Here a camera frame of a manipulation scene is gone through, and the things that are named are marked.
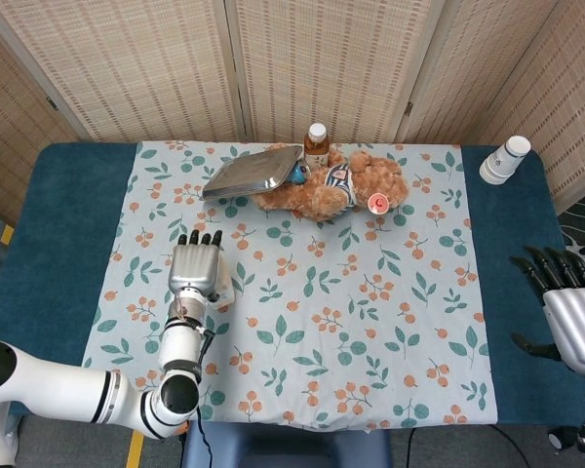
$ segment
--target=teal cloth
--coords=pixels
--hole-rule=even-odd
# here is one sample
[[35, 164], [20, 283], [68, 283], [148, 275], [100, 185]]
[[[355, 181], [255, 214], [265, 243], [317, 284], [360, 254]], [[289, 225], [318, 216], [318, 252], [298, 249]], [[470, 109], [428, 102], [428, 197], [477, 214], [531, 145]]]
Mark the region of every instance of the teal cloth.
[[[510, 339], [521, 332], [552, 342], [541, 306], [508, 261], [523, 245], [564, 247], [543, 168], [532, 153], [505, 184], [489, 185], [479, 166], [493, 149], [465, 146], [462, 156], [498, 418], [576, 425], [585, 418], [585, 379]], [[0, 339], [81, 364], [135, 152], [134, 144], [69, 143], [39, 155], [1, 272]]]

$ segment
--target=metal tray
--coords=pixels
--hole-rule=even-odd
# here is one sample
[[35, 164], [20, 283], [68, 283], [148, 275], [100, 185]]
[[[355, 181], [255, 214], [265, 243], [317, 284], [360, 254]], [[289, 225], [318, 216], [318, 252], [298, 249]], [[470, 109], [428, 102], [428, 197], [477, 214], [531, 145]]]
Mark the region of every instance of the metal tray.
[[273, 190], [286, 181], [301, 153], [301, 146], [287, 146], [228, 161], [206, 184], [202, 200]]

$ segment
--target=blue chair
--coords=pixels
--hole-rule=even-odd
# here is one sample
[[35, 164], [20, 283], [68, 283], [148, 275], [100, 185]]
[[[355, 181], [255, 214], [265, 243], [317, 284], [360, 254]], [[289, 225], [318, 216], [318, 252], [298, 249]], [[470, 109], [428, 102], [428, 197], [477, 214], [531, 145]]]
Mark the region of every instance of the blue chair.
[[[310, 432], [287, 426], [205, 422], [214, 468], [392, 468], [388, 431]], [[210, 456], [196, 422], [181, 468], [208, 467]]]

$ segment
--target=brown teddy bear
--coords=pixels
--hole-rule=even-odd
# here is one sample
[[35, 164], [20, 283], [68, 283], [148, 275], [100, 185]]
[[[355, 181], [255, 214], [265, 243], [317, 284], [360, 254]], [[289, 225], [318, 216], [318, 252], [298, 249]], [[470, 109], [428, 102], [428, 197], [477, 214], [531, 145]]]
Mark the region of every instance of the brown teddy bear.
[[[279, 143], [271, 148], [282, 146], [285, 145]], [[370, 209], [377, 193], [389, 205], [384, 211], [398, 207], [406, 199], [408, 188], [401, 177], [401, 166], [386, 158], [375, 158], [367, 151], [353, 153], [347, 164], [342, 153], [332, 149], [328, 166], [312, 171], [305, 183], [286, 182], [252, 198], [263, 210], [294, 210], [309, 219], [325, 221], [355, 206]]]

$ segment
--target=floral tablecloth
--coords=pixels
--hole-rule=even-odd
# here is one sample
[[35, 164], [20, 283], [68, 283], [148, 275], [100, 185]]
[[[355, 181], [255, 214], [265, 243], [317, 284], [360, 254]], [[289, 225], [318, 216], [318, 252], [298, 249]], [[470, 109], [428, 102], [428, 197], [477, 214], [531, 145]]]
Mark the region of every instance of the floral tablecloth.
[[199, 200], [225, 161], [265, 147], [137, 147], [83, 366], [156, 386], [173, 246], [222, 229], [236, 302], [207, 312], [204, 419], [326, 431], [495, 422], [459, 147], [337, 145], [401, 164], [410, 194], [385, 216], [315, 223], [245, 197]]

